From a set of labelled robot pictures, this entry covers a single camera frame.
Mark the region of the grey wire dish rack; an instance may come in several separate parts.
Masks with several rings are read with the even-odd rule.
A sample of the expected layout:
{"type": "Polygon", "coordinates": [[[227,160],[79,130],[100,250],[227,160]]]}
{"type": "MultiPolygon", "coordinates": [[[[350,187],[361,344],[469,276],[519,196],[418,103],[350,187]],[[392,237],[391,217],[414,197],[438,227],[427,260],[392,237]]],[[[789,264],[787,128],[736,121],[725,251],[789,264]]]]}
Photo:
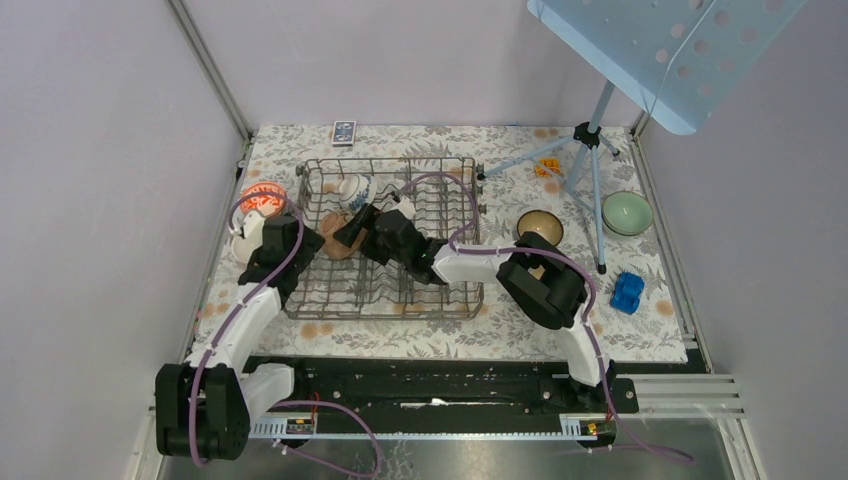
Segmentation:
{"type": "MultiPolygon", "coordinates": [[[[319,232],[339,205],[338,186],[346,175],[375,179],[374,205],[388,210],[400,196],[416,208],[413,222],[424,235],[447,239],[464,224],[460,244],[480,241],[480,220],[471,200],[481,194],[480,171],[471,157],[324,158],[297,166],[297,205],[304,223],[319,232]]],[[[480,283],[425,285],[393,261],[386,265],[356,251],[343,260],[318,252],[300,274],[298,286],[285,306],[298,320],[431,320],[467,319],[479,311],[484,287],[480,283]]]]}

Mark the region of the brown floral bowl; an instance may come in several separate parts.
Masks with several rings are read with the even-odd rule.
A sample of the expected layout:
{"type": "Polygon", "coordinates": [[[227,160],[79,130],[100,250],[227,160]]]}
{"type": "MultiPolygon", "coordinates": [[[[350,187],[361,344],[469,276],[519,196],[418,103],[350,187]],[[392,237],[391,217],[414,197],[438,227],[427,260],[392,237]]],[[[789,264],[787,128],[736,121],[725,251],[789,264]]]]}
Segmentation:
{"type": "Polygon", "coordinates": [[[343,228],[351,219],[352,216],[349,212],[335,211],[327,213],[320,221],[319,233],[325,239],[322,251],[331,260],[343,260],[351,257],[360,248],[365,239],[367,232],[361,230],[353,245],[347,247],[333,237],[334,233],[343,228]]]}

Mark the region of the red white bowl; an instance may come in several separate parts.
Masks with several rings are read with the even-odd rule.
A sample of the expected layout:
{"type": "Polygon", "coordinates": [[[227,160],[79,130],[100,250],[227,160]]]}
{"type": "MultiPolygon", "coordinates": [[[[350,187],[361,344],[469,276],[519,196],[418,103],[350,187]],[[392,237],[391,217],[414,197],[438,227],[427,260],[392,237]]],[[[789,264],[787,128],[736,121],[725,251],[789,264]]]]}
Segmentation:
{"type": "Polygon", "coordinates": [[[271,181],[262,181],[247,187],[241,194],[243,201],[239,209],[247,214],[257,211],[264,217],[278,215],[286,206],[285,189],[271,181]]]}

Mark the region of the orange bowl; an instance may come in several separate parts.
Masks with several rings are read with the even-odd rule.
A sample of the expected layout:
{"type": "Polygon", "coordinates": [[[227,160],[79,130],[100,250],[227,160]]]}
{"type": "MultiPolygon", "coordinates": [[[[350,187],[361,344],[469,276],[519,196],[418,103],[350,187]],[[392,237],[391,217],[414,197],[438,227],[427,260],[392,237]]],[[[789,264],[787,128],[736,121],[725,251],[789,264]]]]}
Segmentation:
{"type": "Polygon", "coordinates": [[[252,254],[260,245],[261,236],[242,237],[233,235],[230,240],[230,252],[239,264],[247,265],[252,254]]]}

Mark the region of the black patterned bowl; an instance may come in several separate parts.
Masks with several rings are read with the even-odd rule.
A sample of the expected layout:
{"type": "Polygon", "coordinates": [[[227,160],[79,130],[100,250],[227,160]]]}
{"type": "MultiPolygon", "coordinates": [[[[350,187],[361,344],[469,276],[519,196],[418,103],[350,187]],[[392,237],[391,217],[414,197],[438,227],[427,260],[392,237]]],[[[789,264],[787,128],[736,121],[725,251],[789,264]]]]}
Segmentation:
{"type": "Polygon", "coordinates": [[[521,215],[516,223],[516,233],[534,232],[550,244],[557,246],[564,237],[564,226],[559,218],[545,210],[530,210],[521,215]]]}

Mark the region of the pale green bowl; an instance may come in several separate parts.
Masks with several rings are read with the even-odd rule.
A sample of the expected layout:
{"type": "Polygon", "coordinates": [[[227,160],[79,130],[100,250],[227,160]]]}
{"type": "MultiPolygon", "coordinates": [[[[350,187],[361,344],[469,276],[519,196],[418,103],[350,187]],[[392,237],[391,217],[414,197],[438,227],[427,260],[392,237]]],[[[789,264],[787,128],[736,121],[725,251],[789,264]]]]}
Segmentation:
{"type": "Polygon", "coordinates": [[[647,199],[631,191],[608,195],[601,208],[604,226],[619,236],[639,236],[654,222],[654,211],[647,199]]]}

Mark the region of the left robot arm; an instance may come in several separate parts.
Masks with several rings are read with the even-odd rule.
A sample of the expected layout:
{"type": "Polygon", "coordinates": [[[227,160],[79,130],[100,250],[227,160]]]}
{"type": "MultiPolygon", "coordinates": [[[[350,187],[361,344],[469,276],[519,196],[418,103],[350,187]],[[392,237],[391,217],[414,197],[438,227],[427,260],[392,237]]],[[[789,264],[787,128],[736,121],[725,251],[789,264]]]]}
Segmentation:
{"type": "Polygon", "coordinates": [[[179,364],[155,378],[156,446],[165,456],[203,465],[235,460],[256,421],[276,402],[296,411],[310,385],[288,366],[243,372],[262,332],[296,290],[298,277],[324,244],[293,214],[266,220],[261,243],[238,279],[239,300],[216,333],[179,364]]]}

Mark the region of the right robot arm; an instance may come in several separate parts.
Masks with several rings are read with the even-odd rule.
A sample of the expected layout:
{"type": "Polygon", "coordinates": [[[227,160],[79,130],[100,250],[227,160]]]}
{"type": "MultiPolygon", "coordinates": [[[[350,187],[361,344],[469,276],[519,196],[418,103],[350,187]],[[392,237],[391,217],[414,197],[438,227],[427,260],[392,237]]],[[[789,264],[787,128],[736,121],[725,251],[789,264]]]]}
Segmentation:
{"type": "Polygon", "coordinates": [[[500,285],[532,322],[563,333],[577,405],[597,412],[612,400],[609,358],[588,323],[596,288],[580,265],[539,233],[526,231],[505,246],[463,245],[456,235],[424,235],[398,210],[367,204],[333,238],[381,265],[397,263],[422,284],[500,285]]]}

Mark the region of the white blue floral bowl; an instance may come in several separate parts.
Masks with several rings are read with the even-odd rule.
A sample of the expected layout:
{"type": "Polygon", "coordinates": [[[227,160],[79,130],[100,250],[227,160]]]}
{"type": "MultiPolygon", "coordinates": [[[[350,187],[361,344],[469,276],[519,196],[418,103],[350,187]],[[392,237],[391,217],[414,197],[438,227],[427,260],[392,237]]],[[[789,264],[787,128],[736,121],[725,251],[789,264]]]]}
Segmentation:
{"type": "Polygon", "coordinates": [[[346,175],[337,190],[339,205],[351,212],[358,212],[364,205],[373,202],[376,196],[375,184],[371,175],[346,175]]]}

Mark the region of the playing card box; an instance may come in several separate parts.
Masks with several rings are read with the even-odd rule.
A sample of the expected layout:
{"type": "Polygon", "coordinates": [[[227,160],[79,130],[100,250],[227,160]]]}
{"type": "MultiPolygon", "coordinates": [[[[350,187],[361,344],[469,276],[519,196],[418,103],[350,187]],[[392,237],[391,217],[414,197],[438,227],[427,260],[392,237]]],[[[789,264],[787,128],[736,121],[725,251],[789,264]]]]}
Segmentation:
{"type": "Polygon", "coordinates": [[[332,129],[331,145],[334,147],[353,146],[355,144],[356,129],[356,121],[335,121],[332,129]]]}

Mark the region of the orange butterfly toy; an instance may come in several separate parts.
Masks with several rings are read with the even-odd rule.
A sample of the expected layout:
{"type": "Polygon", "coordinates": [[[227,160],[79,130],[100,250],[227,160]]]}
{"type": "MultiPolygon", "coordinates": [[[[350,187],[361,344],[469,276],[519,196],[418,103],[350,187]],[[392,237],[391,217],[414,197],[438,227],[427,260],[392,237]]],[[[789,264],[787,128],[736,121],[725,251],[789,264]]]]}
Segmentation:
{"type": "Polygon", "coordinates": [[[561,176],[560,161],[556,157],[545,157],[534,161],[534,169],[537,177],[561,176]]]}

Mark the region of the blue toy block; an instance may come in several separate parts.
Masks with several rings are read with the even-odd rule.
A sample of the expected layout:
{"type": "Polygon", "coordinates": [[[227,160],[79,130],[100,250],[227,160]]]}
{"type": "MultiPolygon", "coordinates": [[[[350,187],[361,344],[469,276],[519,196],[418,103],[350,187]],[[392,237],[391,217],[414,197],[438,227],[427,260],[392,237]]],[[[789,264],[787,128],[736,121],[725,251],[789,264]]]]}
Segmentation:
{"type": "Polygon", "coordinates": [[[645,281],[641,276],[622,272],[615,282],[610,305],[620,312],[632,315],[640,306],[644,288],[645,281]]]}

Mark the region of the blue music stand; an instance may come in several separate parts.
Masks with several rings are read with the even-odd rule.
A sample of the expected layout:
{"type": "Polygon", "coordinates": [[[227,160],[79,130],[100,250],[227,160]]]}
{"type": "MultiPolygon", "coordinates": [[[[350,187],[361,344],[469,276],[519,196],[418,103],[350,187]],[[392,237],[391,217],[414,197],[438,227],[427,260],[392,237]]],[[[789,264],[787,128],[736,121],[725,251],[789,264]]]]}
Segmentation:
{"type": "Polygon", "coordinates": [[[572,193],[583,165],[592,170],[596,267],[606,271],[599,218],[601,120],[620,91],[675,135],[695,133],[740,77],[801,10],[783,1],[530,1],[529,12],[601,73],[606,83],[590,121],[570,139],[556,140],[479,174],[497,175],[548,151],[579,146],[565,180],[572,193]]]}

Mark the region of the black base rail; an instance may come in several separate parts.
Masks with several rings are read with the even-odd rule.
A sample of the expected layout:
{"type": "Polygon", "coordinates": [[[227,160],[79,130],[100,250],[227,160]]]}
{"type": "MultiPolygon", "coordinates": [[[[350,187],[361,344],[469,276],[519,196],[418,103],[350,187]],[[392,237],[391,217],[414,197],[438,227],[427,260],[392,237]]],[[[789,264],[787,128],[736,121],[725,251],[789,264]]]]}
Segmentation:
{"type": "Polygon", "coordinates": [[[639,409],[631,380],[610,372],[606,395],[564,362],[252,356],[244,370],[272,364],[293,368],[293,399],[341,404],[379,434],[553,433],[562,414],[639,409]]]}

